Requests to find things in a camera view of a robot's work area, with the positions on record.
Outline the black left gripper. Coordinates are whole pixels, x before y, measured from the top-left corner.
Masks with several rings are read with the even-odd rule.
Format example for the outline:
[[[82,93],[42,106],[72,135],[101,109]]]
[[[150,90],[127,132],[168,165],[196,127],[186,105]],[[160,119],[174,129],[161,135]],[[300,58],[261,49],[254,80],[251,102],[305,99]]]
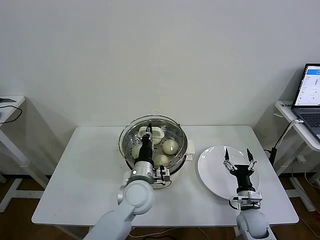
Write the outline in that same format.
[[[150,135],[152,133],[152,123],[150,122],[146,127],[146,134],[142,136],[142,146],[139,149],[136,162],[153,163],[152,135]]]

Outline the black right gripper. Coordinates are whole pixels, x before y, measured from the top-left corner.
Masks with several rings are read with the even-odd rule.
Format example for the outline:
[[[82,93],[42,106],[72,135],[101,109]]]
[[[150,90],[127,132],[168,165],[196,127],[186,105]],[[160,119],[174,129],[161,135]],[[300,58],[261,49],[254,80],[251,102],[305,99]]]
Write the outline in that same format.
[[[250,152],[248,148],[246,149],[246,152],[247,152],[249,165],[242,165],[242,164],[234,165],[230,161],[228,149],[227,148],[225,149],[223,165],[233,176],[236,177],[237,186],[238,186],[236,189],[237,192],[254,191],[254,187],[251,182],[250,176],[255,171],[254,166],[257,163],[257,161],[254,159],[253,154]]]

